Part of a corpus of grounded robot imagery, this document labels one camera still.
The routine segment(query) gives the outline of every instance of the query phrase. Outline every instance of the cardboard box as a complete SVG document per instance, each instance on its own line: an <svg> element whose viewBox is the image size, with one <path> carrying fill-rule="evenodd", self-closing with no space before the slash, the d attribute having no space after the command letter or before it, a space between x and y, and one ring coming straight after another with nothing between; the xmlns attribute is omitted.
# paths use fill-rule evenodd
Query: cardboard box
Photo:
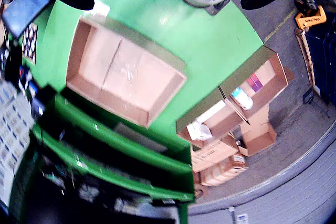
<svg viewBox="0 0 336 224"><path fill-rule="evenodd" d="M149 127L186 81L185 64L114 20L80 18L67 86L102 108Z"/></svg>
<svg viewBox="0 0 336 224"><path fill-rule="evenodd" d="M263 85L257 92L246 81L253 73L256 74ZM277 53L265 46L261 46L231 76L223 81L218 88L178 119L176 122L177 134L192 142L186 126L220 100L223 100L226 106L204 122L210 128L213 139L219 139L245 120L250 124L258 124L260 120L256 123L253 122L257 118L254 115L259 113L260 110L265 109L265 106L293 79L292 72L282 66ZM250 110L243 110L229 97L232 91L238 86L252 98L254 105ZM204 143L200 141L192 143L198 147L204 146Z"/></svg>
<svg viewBox="0 0 336 224"><path fill-rule="evenodd" d="M249 131L253 131L255 128L258 128L260 125L268 122L268 112L269 112L269 104L266 104L263 108L261 108L257 113L250 117L248 125L246 122L240 124L241 133L247 133Z"/></svg>
<svg viewBox="0 0 336 224"><path fill-rule="evenodd" d="M201 177L199 176L199 173L193 172L193 175L194 175L194 184L195 185L200 184L201 183Z"/></svg>
<svg viewBox="0 0 336 224"><path fill-rule="evenodd" d="M244 158L240 154L235 154L218 164L215 164L200 172L201 185L220 185L247 169Z"/></svg>
<svg viewBox="0 0 336 224"><path fill-rule="evenodd" d="M207 144L196 152L191 150L193 171L199 172L238 152L235 140L226 135L221 140Z"/></svg>
<svg viewBox="0 0 336 224"><path fill-rule="evenodd" d="M261 150L273 145L277 138L277 133L268 122L256 127L254 130L243 134L243 141L246 148L239 146L239 151L245 156L252 156Z"/></svg>
<svg viewBox="0 0 336 224"><path fill-rule="evenodd" d="M210 138L207 142L193 141L186 126L183 127L181 131L178 131L177 134L183 139L191 142L193 145L202 148L206 146L208 142L212 142L223 137L228 131L235 128L242 121L242 118L239 117L235 110L230 105L226 105L204 122L204 124L210 129L210 132L212 134L212 138Z"/></svg>

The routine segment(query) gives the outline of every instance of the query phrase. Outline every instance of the label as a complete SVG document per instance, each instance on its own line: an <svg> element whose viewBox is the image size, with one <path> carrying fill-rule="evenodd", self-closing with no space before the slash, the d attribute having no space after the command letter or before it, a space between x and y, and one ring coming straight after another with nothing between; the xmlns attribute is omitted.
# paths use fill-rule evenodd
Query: label
<svg viewBox="0 0 336 224"><path fill-rule="evenodd" d="M236 224L248 224L247 214L237 215Z"/></svg>
<svg viewBox="0 0 336 224"><path fill-rule="evenodd" d="M244 157L239 156L239 155L233 155L233 160L234 160L234 161L237 161L237 162L245 163L245 159L244 159Z"/></svg>

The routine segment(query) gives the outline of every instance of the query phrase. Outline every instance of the green shelving unit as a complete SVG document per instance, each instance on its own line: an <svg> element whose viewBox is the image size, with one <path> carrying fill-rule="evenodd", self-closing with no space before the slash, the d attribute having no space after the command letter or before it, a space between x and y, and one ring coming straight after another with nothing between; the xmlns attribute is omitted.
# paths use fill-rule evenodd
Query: green shelving unit
<svg viewBox="0 0 336 224"><path fill-rule="evenodd" d="M92 141L92 148L98 146L97 141L99 141L99 144L103 143L106 148L111 148L111 151L117 152L118 162L108 164L109 166L115 165L119 167L122 162L126 162L127 167L132 167L133 164L141 164L141 167L144 167L143 177L149 181L152 179L153 182L151 181L152 183L148 184L133 179L132 176L116 173L107 166L100 165L93 159L88 158L88 154L85 153L83 155L81 151L77 152L69 144L57 139L55 131L52 130L54 128L58 129L57 122L80 129L85 133L85 136L90 136L89 141ZM180 207L181 223L186 223L186 206L195 200L193 173L188 148L178 154L178 159L174 158L173 152L169 150L158 153L147 149L89 116L60 94L57 94L49 104L44 115L40 117L32 128L31 133L41 146L53 151L70 169L76 170L81 174L92 175L121 188L150 196L153 200L174 200ZM127 170L125 172L131 173L132 168L129 169L130 171Z"/></svg>

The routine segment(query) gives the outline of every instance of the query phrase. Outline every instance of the shelf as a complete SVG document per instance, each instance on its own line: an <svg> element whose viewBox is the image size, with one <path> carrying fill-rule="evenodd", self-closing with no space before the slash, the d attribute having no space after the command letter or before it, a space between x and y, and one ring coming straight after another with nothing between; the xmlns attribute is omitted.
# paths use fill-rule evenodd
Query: shelf
<svg viewBox="0 0 336 224"><path fill-rule="evenodd" d="M114 185L149 195L153 199L175 199L182 202L194 200L195 196L193 194L142 184L140 182L118 175L106 169L105 167L94 164L91 161L83 158L81 155L73 153L70 149L62 145L61 142L53 139L47 132L41 130L37 124L32 128L32 133L38 139L38 141L42 142L43 146L52 149L52 151L54 151L67 165L77 169L82 173L89 173Z"/></svg>
<svg viewBox="0 0 336 224"><path fill-rule="evenodd" d="M185 127L181 132L178 132L177 134L183 139L192 143L193 145L202 148L208 143L223 137L228 131L235 128L242 121L243 120L239 117L239 115L229 105L225 105L224 108L222 108L220 111L218 111L211 118L204 122L204 124L209 127L213 136L212 138L208 139L207 141L193 141L190 138L187 127Z"/></svg>
<svg viewBox="0 0 336 224"><path fill-rule="evenodd" d="M190 173L192 170L189 164L176 161L170 157L149 150L114 132L110 128L83 113L61 95L55 96L55 111L60 115L63 115L63 118L69 123L79 126L88 134L127 156L172 174L186 174Z"/></svg>
<svg viewBox="0 0 336 224"><path fill-rule="evenodd" d="M292 73L289 70L285 71L278 55L273 55L255 74L263 85L257 92L251 88L247 81L240 85L248 96L252 98L253 107L250 110L243 110L234 102L242 117L248 121L260 109L266 106L266 104L269 104L292 80Z"/></svg>

